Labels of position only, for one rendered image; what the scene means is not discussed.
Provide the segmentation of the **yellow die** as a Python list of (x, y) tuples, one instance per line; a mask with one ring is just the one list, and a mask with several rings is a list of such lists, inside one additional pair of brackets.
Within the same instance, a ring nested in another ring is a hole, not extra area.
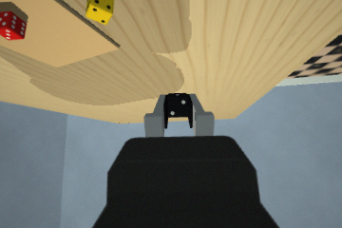
[(87, 0), (85, 16), (107, 25), (113, 15), (114, 0)]

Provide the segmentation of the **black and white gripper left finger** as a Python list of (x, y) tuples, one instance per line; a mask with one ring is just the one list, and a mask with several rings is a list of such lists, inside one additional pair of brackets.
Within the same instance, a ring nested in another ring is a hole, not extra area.
[(153, 113), (143, 117), (145, 137), (164, 137), (168, 125), (167, 94), (160, 95)]

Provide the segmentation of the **tan flat mat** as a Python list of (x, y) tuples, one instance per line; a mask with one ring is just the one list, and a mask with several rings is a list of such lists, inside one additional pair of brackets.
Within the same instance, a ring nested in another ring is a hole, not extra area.
[(60, 0), (0, 0), (0, 12), (12, 11), (27, 23), (25, 39), (0, 46), (61, 67), (120, 47)]

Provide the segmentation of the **red die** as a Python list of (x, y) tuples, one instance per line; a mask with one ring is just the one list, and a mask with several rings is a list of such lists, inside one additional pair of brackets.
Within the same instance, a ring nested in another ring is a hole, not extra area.
[(25, 39), (27, 23), (12, 11), (0, 12), (0, 35), (8, 40)]

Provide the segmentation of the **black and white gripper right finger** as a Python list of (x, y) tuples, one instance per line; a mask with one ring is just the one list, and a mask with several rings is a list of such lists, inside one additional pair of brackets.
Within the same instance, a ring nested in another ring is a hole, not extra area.
[(215, 115), (205, 112), (196, 94), (188, 96), (188, 121), (195, 136), (214, 136)]

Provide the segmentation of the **black die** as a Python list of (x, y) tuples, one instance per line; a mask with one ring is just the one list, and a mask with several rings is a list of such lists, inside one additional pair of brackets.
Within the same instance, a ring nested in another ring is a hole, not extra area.
[(168, 93), (167, 108), (168, 118), (188, 117), (187, 93)]

